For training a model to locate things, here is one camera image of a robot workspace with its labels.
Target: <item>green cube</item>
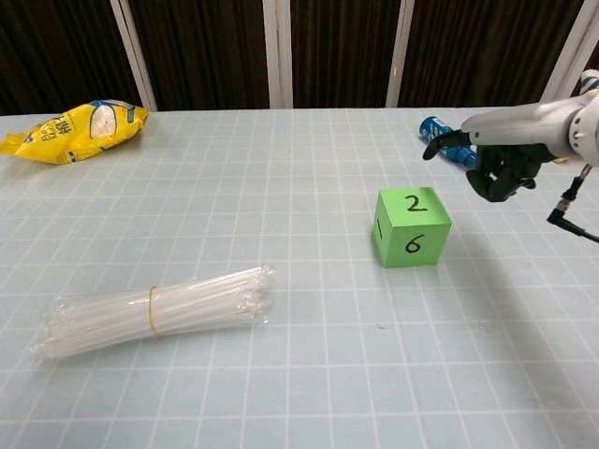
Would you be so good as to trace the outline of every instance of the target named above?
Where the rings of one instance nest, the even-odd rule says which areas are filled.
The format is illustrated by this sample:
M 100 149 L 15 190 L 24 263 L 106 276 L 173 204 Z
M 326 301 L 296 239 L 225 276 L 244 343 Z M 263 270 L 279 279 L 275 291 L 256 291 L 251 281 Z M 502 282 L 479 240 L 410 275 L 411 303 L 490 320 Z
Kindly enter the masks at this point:
M 451 218 L 431 187 L 378 193 L 373 238 L 383 267 L 435 265 Z

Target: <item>yellow snack bag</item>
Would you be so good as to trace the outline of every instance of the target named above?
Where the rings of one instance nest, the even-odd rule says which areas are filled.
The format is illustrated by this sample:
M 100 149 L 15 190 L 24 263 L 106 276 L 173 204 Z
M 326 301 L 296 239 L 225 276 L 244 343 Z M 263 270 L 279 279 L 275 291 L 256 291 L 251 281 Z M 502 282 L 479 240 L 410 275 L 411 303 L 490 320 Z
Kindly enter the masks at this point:
M 0 154 L 70 164 L 133 137 L 147 118 L 144 108 L 122 101 L 96 100 L 37 124 L 27 133 L 8 134 L 0 143 Z

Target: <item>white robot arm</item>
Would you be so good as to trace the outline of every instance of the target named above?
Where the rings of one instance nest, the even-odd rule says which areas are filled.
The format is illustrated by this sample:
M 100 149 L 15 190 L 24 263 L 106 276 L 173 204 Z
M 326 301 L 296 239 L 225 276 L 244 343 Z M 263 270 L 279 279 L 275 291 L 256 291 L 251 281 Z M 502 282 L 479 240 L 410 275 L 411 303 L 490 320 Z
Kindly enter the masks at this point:
M 548 221 L 599 242 L 563 218 L 591 168 L 599 167 L 599 89 L 551 103 L 475 115 L 461 129 L 433 139 L 423 158 L 429 160 L 442 148 L 463 145 L 477 146 L 476 166 L 467 177 L 475 191 L 491 202 L 506 201 L 519 187 L 533 189 L 543 163 L 580 156 L 586 166 L 562 194 Z
M 599 91 L 475 115 L 461 126 L 474 145 L 543 144 L 557 157 L 599 166 Z

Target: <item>dark curtain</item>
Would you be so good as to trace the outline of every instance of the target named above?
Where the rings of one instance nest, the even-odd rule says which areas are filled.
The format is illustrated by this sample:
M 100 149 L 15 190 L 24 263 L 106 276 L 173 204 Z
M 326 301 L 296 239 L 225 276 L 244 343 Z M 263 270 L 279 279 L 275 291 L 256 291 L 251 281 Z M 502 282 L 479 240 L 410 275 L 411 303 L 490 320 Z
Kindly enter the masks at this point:
M 296 108 L 383 107 L 401 0 L 291 0 Z
M 584 69 L 594 68 L 595 70 L 599 70 L 599 45 L 595 46 L 595 50 L 592 51 L 591 57 L 589 58 L 589 62 L 584 66 Z M 572 91 L 571 96 L 580 95 L 580 79 L 578 79 L 578 83 L 574 90 Z
M 594 68 L 595 70 L 599 70 L 599 45 L 595 47 L 595 50 L 592 51 L 592 55 L 589 58 L 589 62 L 584 67 L 585 70 L 587 68 Z
M 418 0 L 398 106 L 540 99 L 582 0 Z
M 139 104 L 109 0 L 0 0 L 0 115 Z
M 261 0 L 130 0 L 159 109 L 269 107 Z

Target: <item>bundle of straws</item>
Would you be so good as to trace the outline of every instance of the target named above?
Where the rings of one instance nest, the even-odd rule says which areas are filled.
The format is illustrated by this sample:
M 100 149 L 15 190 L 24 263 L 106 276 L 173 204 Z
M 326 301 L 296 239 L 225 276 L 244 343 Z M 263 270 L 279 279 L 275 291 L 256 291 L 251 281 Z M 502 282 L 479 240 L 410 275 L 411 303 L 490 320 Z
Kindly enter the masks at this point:
M 101 297 L 58 299 L 33 350 L 60 358 L 167 334 L 266 323 L 263 297 L 275 270 L 257 267 L 211 278 Z

